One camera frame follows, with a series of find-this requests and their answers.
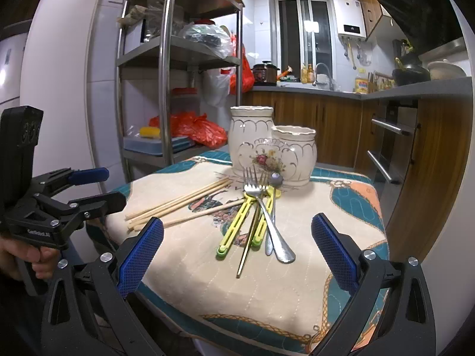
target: tablecloth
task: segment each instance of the tablecloth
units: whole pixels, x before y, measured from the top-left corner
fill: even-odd
[[[106,234],[120,244],[137,234],[128,232],[126,214],[223,177],[233,179],[232,185],[162,218],[167,221],[242,198],[242,179],[234,175],[228,153],[206,152],[122,186],[118,190],[127,196],[127,206],[108,216]],[[282,264],[274,255],[266,256],[262,245],[251,251],[239,279],[236,272],[250,216],[226,258],[216,257],[216,248],[238,209],[235,206],[167,228],[139,292],[184,333],[238,355],[308,354],[349,299],[312,239],[312,217],[324,212],[361,249],[371,248],[388,259],[376,191],[365,176],[318,167],[309,184],[282,188],[276,225],[295,251],[296,260]],[[358,346],[371,337],[384,298],[382,290]]]

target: fork handle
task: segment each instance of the fork handle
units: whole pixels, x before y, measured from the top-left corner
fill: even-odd
[[[262,202],[262,199],[258,197],[256,200],[258,201],[262,213],[264,214],[265,221],[267,222],[272,244],[274,244],[274,252],[276,253],[275,256],[282,263],[293,263],[295,261],[295,253],[292,251],[287,242],[285,242],[282,235],[280,235],[279,230],[277,230],[275,227],[274,223],[272,222],[272,218],[265,208],[264,202]]]

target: pressure cooker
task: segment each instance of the pressure cooker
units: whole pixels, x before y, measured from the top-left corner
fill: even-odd
[[[279,69],[271,61],[262,61],[252,68],[254,85],[277,85],[277,71]]]

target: gray countertop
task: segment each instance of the gray countertop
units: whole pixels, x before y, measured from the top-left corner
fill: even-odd
[[[372,99],[419,99],[440,97],[463,97],[473,99],[472,78],[470,76],[457,79],[431,80],[396,87],[391,90],[373,92],[367,95],[351,92],[335,92],[300,87],[254,86],[252,91],[273,91],[289,93],[305,93],[309,95],[335,96],[354,100]]]

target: built-in dishwasher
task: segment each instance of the built-in dishwasher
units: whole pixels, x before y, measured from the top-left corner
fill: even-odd
[[[374,163],[373,185],[378,193],[383,222],[392,215],[411,162],[414,133],[417,129],[417,102],[402,106],[398,101],[380,102],[371,119],[375,134],[374,150],[367,154]]]

